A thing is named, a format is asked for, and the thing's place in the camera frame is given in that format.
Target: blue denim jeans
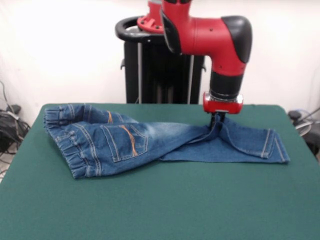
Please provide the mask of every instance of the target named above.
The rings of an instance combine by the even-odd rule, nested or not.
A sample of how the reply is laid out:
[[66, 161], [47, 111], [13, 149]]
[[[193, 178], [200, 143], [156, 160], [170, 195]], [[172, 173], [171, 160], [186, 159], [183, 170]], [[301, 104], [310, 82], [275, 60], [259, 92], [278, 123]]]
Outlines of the blue denim jeans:
[[44, 127], [75, 179], [115, 175], [156, 160], [280, 164], [290, 160], [274, 130], [241, 126], [228, 118], [210, 129], [142, 123], [88, 104], [68, 104], [45, 109]]

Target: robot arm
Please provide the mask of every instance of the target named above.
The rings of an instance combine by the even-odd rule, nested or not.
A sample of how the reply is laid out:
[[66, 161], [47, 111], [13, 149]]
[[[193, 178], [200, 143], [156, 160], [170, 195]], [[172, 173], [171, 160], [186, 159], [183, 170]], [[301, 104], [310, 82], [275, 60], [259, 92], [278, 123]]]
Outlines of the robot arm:
[[243, 104], [238, 96], [251, 53], [251, 24], [243, 16], [191, 17], [191, 3], [162, 0], [166, 43], [177, 54], [210, 56], [210, 91], [204, 96], [204, 110], [237, 114]]

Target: white wall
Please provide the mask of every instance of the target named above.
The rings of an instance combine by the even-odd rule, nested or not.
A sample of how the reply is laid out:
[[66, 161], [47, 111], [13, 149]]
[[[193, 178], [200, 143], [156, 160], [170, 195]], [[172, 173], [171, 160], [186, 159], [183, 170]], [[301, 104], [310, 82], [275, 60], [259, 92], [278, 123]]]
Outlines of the white wall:
[[[0, 0], [0, 79], [9, 102], [30, 123], [46, 103], [125, 103], [123, 42], [114, 27], [147, 12], [147, 0]], [[194, 0], [191, 13], [250, 19], [247, 104], [320, 104], [320, 1]], [[207, 71], [202, 91], [209, 79]]]

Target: orange stitching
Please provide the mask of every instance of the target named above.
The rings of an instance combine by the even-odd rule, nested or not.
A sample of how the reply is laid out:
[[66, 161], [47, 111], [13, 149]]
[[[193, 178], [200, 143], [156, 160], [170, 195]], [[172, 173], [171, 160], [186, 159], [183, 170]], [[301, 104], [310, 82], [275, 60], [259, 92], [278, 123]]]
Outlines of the orange stitching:
[[107, 111], [109, 113], [109, 119], [108, 119], [108, 124], [112, 124], [113, 120], [112, 120], [112, 115], [110, 111]]
[[132, 153], [133, 153], [133, 156], [138, 156], [138, 153], [135, 149], [135, 138], [134, 136], [131, 134], [131, 132], [124, 126], [124, 125], [121, 125], [120, 126], [121, 128], [123, 128], [128, 134], [129, 134], [129, 137], [130, 137], [130, 140], [131, 140], [131, 145], [132, 145]]

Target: green table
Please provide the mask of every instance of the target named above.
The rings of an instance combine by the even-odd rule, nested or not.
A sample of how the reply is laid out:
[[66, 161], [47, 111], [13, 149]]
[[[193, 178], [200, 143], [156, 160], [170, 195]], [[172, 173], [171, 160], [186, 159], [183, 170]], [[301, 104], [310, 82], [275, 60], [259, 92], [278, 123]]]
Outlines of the green table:
[[[138, 121], [209, 123], [199, 105], [95, 104]], [[232, 116], [276, 129], [291, 162], [153, 162], [74, 180], [43, 109], [0, 184], [2, 240], [319, 240], [320, 168], [282, 108]]]

